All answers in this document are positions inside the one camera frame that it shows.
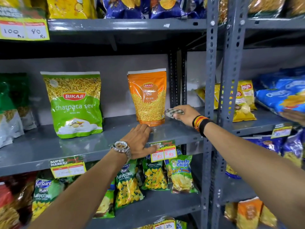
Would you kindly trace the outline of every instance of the right arm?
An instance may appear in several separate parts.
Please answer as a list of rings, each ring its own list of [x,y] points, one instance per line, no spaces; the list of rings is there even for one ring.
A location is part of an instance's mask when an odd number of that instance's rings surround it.
[[[192,126],[200,115],[189,105],[175,107],[185,112],[176,119]],[[204,135],[258,197],[288,228],[305,225],[305,172],[277,153],[235,136],[213,122]]]

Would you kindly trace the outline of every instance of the forearm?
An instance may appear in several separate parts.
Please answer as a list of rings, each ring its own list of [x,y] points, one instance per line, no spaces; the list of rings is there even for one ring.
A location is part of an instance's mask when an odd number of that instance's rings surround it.
[[[206,125],[204,135],[271,212],[289,228],[303,228],[305,172],[302,169],[214,123]]]
[[[28,228],[84,228],[126,161],[125,154],[110,150],[102,160],[61,193]]]

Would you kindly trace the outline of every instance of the wristwatch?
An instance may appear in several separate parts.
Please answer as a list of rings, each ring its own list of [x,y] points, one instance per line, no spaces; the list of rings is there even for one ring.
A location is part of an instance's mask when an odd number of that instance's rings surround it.
[[[114,143],[114,145],[111,146],[112,149],[114,149],[115,151],[122,153],[122,154],[126,154],[127,156],[127,162],[129,162],[129,160],[132,157],[132,154],[130,152],[130,148],[128,146],[128,144],[125,141],[117,141]]]

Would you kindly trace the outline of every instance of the person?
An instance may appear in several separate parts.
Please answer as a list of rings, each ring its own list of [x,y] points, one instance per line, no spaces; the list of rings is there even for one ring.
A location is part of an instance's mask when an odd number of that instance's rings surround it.
[[[189,105],[175,108],[183,110],[184,115],[175,114],[174,117],[206,136],[280,221],[291,229],[304,227],[305,172],[302,169],[266,148],[229,133]],[[305,126],[305,116],[300,113],[285,110],[283,116]],[[147,125],[137,125],[121,139],[129,146],[132,159],[144,157],[158,149],[157,146],[145,148],[150,132]],[[127,160],[126,154],[112,148],[61,193],[28,229],[84,228]]]

